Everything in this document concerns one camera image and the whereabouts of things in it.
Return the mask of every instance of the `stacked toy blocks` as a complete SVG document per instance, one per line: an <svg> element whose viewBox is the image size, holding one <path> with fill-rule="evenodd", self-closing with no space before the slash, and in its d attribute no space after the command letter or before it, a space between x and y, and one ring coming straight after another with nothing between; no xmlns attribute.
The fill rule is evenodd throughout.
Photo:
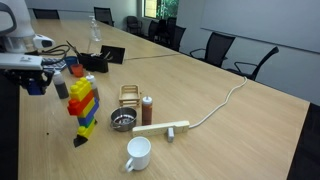
<svg viewBox="0 0 320 180"><path fill-rule="evenodd" d="M99 108L99 103L94 98L90 82L84 77L70 87L69 95L71 98L68 105L69 114L77 116L80 126L77 138L73 141L77 147L88 141L88 137L97 123L94 114Z"/></svg>

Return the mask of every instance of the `floor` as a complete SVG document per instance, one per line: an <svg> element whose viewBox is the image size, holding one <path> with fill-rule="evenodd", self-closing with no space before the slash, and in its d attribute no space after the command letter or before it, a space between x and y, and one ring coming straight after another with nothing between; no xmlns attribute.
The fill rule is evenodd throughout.
<svg viewBox="0 0 320 180"><path fill-rule="evenodd" d="M2 75L0 84L0 174L1 179L18 179L19 88ZM320 107L314 104L309 107L287 179L320 179Z"/></svg>

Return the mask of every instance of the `bottle cap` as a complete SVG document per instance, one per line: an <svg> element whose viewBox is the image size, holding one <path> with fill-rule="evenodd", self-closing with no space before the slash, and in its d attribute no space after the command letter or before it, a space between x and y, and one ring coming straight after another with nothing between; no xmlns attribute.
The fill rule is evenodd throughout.
<svg viewBox="0 0 320 180"><path fill-rule="evenodd" d="M150 96L146 96L142 98L143 104L152 104L152 98Z"/></svg>
<svg viewBox="0 0 320 180"><path fill-rule="evenodd" d="M61 84L64 82L62 74L60 73L60 71L55 70L53 77L52 77L52 81L54 84Z"/></svg>
<svg viewBox="0 0 320 180"><path fill-rule="evenodd" d="M94 16L89 16L89 17L91 17L93 21L95 21L95 20L96 20Z"/></svg>
<svg viewBox="0 0 320 180"><path fill-rule="evenodd" d="M57 76L57 75L61 74L61 72L56 70L55 68L53 69L53 71L54 71L54 74L53 74L54 76Z"/></svg>
<svg viewBox="0 0 320 180"><path fill-rule="evenodd" d="M88 75L86 76L86 79L87 79L88 81L92 81L92 80L94 80L94 76L91 75L90 73L88 73Z"/></svg>

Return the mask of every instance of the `red block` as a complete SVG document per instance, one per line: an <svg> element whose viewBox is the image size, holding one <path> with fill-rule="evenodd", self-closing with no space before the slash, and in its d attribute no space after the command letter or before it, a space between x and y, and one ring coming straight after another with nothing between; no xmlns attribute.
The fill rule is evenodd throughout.
<svg viewBox="0 0 320 180"><path fill-rule="evenodd" d="M79 116L83 109L87 106L87 104L91 101L93 98L93 91L91 90L86 97L83 98L81 102L75 100L75 99L70 99L69 100L69 106L68 106L68 111L71 116Z"/></svg>

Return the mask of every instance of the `spice bottle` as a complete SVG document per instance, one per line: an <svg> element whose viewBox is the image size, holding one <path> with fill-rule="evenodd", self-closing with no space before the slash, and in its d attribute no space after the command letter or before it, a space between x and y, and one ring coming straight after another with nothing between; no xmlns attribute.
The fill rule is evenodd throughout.
<svg viewBox="0 0 320 180"><path fill-rule="evenodd" d="M92 88L94 97L99 101L99 100L100 100L100 97L99 97L98 87L97 87L97 83L96 83L96 78L94 78L93 75L91 75L90 73L88 73L88 75L86 76L86 79L87 79L87 80L90 82L90 84L91 84L91 88Z"/></svg>
<svg viewBox="0 0 320 180"><path fill-rule="evenodd" d="M58 93L60 99L65 99L65 98L69 97L66 83L64 82L64 79L63 79L60 71L55 70L53 77L52 77L52 81L53 81L54 86L56 87L56 90L57 90L57 93Z"/></svg>
<svg viewBox="0 0 320 180"><path fill-rule="evenodd" d="M142 98L142 126L152 124L152 98Z"/></svg>

